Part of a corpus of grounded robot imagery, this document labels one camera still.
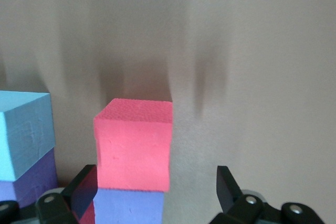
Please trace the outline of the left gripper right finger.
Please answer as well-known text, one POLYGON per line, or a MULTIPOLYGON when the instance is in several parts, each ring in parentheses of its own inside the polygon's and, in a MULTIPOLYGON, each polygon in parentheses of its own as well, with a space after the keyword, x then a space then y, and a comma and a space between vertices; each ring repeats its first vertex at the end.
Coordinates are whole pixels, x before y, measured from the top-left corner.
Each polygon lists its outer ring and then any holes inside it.
POLYGON ((222 212, 211 223, 323 223, 307 205, 286 202, 276 209, 260 193, 242 190, 227 166, 217 167, 216 193, 222 212))

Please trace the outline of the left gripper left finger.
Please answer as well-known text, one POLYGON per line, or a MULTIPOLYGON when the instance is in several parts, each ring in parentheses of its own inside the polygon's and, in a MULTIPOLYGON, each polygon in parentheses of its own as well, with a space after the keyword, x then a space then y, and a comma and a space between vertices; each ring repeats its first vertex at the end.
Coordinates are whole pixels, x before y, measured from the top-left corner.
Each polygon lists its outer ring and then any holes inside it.
POLYGON ((1 223, 95 223, 97 190, 97 166, 86 165, 60 192, 46 193, 27 207, 1 201, 1 223))

